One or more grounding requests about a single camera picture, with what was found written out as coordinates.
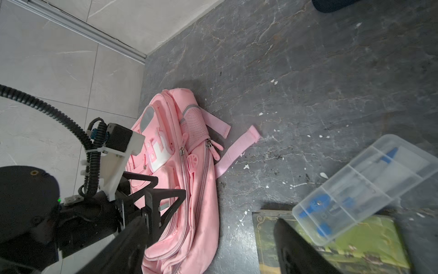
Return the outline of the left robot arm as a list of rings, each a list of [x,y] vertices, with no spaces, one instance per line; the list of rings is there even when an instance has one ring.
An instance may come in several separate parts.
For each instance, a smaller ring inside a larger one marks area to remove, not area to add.
[[[124,172],[109,201],[60,202],[57,180],[31,166],[1,168],[1,272],[39,274],[60,258],[115,235],[83,274],[139,274],[144,252],[162,236],[186,198],[185,190],[157,188],[157,177]]]

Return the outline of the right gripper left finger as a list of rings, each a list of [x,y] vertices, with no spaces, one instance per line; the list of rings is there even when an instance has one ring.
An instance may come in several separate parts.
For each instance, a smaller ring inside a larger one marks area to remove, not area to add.
[[[106,248],[78,272],[80,274],[140,274],[148,228],[135,218]]]

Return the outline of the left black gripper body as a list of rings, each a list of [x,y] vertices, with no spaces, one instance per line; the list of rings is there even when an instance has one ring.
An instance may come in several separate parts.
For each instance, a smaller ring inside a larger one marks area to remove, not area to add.
[[[116,199],[111,202],[102,191],[91,198],[80,195],[67,197],[60,204],[56,230],[58,249],[62,256],[68,257],[110,235],[121,233],[137,217],[146,224],[146,230],[140,236],[149,246],[148,215],[135,206],[131,196],[117,191]]]

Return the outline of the clear plastic compass box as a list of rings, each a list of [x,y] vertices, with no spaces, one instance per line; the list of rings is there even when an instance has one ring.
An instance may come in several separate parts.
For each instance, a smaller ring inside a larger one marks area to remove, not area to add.
[[[438,159],[387,134],[292,209],[307,236],[326,245],[438,172]]]

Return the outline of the Animal Farm book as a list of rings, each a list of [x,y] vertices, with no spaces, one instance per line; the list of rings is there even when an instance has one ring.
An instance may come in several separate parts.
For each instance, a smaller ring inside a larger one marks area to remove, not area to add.
[[[260,210],[252,213],[258,261],[262,274],[279,274],[274,226],[285,220],[316,251],[344,274],[410,274],[412,266],[392,218],[374,215],[333,242],[321,246],[309,238],[292,212]]]

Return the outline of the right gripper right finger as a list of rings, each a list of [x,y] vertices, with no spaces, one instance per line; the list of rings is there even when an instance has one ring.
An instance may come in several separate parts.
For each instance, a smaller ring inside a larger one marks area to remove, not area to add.
[[[274,239],[282,274],[340,273],[283,219],[274,226]]]

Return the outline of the blue pencil case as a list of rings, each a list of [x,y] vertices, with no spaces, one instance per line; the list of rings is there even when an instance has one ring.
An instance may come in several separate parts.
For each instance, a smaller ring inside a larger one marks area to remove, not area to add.
[[[359,0],[312,0],[315,9],[322,13],[332,13],[350,6]]]

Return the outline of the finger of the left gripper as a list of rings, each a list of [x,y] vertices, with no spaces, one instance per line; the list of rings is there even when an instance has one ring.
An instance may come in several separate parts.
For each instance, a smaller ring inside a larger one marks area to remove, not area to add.
[[[144,198],[145,202],[152,202],[158,182],[158,177],[152,175],[124,171],[121,178],[121,201],[137,202]]]
[[[186,199],[186,190],[146,188],[145,208],[147,224],[147,247],[161,238],[164,230]]]

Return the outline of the pink school backpack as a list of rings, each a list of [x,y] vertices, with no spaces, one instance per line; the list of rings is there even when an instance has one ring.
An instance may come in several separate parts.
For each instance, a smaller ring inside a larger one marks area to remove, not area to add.
[[[201,108],[188,89],[164,90],[150,101],[133,131],[145,137],[127,171],[158,178],[158,188],[181,189],[186,198],[141,265],[145,274],[201,274],[219,245],[220,217],[216,180],[258,142],[250,127],[220,155],[213,130],[227,137],[230,125]]]

